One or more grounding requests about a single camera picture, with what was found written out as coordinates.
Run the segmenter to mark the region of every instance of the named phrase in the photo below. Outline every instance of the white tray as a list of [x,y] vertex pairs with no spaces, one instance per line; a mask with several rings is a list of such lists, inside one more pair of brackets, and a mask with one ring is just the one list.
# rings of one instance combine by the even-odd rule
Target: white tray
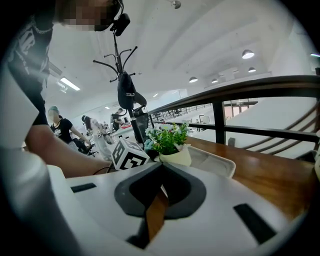
[[192,159],[191,167],[228,178],[234,176],[236,170],[235,162],[193,146],[188,149]]

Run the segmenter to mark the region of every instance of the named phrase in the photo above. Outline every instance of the woman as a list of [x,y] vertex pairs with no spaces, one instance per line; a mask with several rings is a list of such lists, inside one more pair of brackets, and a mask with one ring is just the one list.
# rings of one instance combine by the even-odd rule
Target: woman
[[112,161],[111,151],[108,149],[104,138],[104,129],[102,128],[101,124],[98,123],[97,120],[90,118],[89,116],[84,115],[82,121],[85,124],[86,130],[88,132],[92,131],[93,140],[97,147],[97,150],[101,154],[104,160]]
[[89,147],[91,147],[90,141],[86,137],[84,137],[80,132],[78,132],[77,129],[68,119],[63,118],[60,115],[59,110],[56,106],[52,106],[49,108],[48,117],[53,121],[53,124],[50,128],[54,132],[55,136],[67,143],[71,148],[78,151],[78,147],[73,142],[70,136],[70,131],[74,135],[83,139],[87,144],[89,144]]

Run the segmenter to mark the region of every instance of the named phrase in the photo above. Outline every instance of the wooden table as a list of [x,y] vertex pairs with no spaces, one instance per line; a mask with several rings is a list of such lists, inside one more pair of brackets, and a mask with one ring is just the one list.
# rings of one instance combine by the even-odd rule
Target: wooden table
[[312,163],[192,137],[186,143],[234,161],[233,179],[277,206],[289,220],[309,207],[318,183]]

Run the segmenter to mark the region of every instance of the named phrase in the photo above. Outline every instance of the white ceiling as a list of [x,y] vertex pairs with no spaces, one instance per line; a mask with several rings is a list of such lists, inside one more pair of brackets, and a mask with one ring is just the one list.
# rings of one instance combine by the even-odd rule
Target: white ceiling
[[[264,74],[293,19],[273,0],[181,0],[175,10],[166,0],[123,0],[131,24],[118,37],[119,49],[138,46],[126,64],[138,92],[147,100],[155,93],[207,87],[225,70],[238,69],[235,79],[250,76],[249,67]],[[245,49],[254,51],[243,60]],[[112,33],[76,31],[54,26],[50,61],[81,90],[59,91],[50,77],[47,106],[57,105],[70,117],[117,102],[115,73],[93,60],[114,65]],[[196,76],[199,82],[190,84]]]

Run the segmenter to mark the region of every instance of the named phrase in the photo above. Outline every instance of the green leaves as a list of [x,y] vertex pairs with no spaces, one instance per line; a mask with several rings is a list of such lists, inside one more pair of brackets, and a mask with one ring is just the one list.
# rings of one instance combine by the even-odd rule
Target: green leaves
[[177,126],[175,123],[172,125],[166,124],[164,129],[148,129],[147,135],[155,141],[152,148],[163,155],[172,155],[178,153],[178,146],[184,145],[187,140],[188,124],[184,123]]

